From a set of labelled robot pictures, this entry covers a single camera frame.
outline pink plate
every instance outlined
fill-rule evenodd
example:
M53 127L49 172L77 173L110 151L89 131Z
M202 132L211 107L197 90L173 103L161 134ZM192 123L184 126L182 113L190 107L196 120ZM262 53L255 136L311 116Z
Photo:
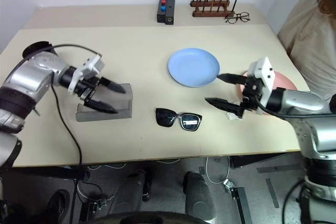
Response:
M273 84L273 89L276 88L284 88L284 89L290 89L290 90L298 90L294 83L291 82L291 80L289 80L286 76L284 76L282 73L279 73L277 71L274 71L275 73L275 81ZM239 96L241 97L243 89L244 89L244 85L239 85L240 86L240 93Z

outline person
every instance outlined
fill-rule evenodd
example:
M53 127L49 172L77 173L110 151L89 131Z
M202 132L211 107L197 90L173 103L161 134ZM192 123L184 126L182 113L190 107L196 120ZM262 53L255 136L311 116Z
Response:
M70 204L70 194L64 189L57 190L40 214L27 217L21 208L14 206L8 209L5 224L61 224Z
M336 94L336 0L300 0L278 37L312 92Z

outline white table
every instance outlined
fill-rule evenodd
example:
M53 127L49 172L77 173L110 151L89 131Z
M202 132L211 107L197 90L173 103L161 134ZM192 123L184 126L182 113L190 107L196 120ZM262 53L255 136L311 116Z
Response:
M86 164L192 156L238 155L297 151L294 130L273 116L245 112L242 121L230 121L226 112L208 104L205 97L238 100L235 85L217 79L202 88L175 82L167 69L173 52L197 47L211 52L221 73L240 74L250 63L268 56L274 69L285 74L299 90L308 87L292 65L262 15L249 5L251 22L226 24L222 18L193 18L192 8L175 8L175 25L156 22L156 6L54 7L38 10L0 56L0 81L21 60L26 46L40 40L53 45L75 43L103 54L101 75L130 83L133 116L99 122L77 122L80 102L63 87L56 89L61 110L83 151ZM78 66L89 53L74 48L56 50L70 65ZM158 126L155 108L193 112L203 116L196 132ZM52 92L38 103L18 134L23 149L15 166L76 164L78 151L57 114Z

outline gray floor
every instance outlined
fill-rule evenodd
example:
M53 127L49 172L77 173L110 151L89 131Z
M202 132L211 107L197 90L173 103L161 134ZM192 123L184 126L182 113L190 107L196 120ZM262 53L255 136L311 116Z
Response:
M230 170L230 180L237 187L244 187L254 224L281 223L281 208L286 192L304 175L299 153L285 154L268 161ZM184 213L185 196L182 192L183 176L187 171L199 171L205 166L205 158L186 158L174 164L152 162L127 163L124 169L101 166L91 170L89 182L100 185L107 197L114 195L118 186L132 172L140 168L150 168L153 172L152 198L142 204L142 210L160 210ZM227 157L209 158L208 173L212 180L219 181L226 174ZM21 203L28 213L37 214L47 205L57 189L66 189L71 195L73 182L70 180L37 177L8 172L2 176L5 198L9 202ZM223 185L208 182L214 198L217 223L240 223L236 202L226 192ZM97 194L93 186L82 185L87 194ZM75 222L78 222L81 203L77 199ZM300 223L300 210L292 196L287 208L286 223ZM108 206L96 214L105 216Z

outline sunglasses frame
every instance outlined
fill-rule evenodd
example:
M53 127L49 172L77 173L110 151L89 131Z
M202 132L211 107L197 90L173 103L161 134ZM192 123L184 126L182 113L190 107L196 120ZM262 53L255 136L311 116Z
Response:
M158 113L159 110L166 110L166 111L171 111L171 112L174 112L174 113L175 113L174 121L173 121L172 125L165 126L165 125L160 125L160 124L159 124L159 122L157 121L157 120L158 120L157 113ZM183 123L182 123L182 116L184 116L184 115L193 115L193 116L198 117L198 124L197 124L196 129L194 129L194 130L188 130L188 129L186 129L186 128L183 126ZM198 114L195 114L195 113L182 113L182 114L177 114L177 113L176 113L175 111L173 111L173 110L164 109L164 108L157 108L157 109L155 110L155 117L156 117L156 122L157 122L157 124L160 125L160 126L163 126L163 127L171 127L171 126L173 126L173 124L175 123L176 118L178 118L178 119L180 119L180 124L181 124L182 129L184 129L185 131L196 131L196 130L198 129L198 127L200 126L201 121L202 121L202 116L201 116L201 115L198 115Z

